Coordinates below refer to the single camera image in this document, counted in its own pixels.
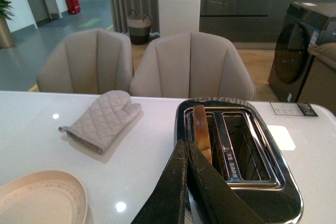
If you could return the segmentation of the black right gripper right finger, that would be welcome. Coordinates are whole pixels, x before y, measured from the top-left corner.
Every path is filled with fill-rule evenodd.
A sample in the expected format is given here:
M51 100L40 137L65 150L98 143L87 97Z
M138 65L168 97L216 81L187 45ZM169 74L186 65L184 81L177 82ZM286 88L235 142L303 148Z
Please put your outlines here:
M203 223L264 223L228 186L193 142L187 142L187 185Z

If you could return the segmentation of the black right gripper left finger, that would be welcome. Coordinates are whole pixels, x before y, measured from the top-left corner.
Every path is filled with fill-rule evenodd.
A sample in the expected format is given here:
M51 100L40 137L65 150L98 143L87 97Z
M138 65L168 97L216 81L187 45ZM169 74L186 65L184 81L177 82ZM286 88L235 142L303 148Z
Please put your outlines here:
M187 166L186 144L178 140L152 194L132 223L184 223Z

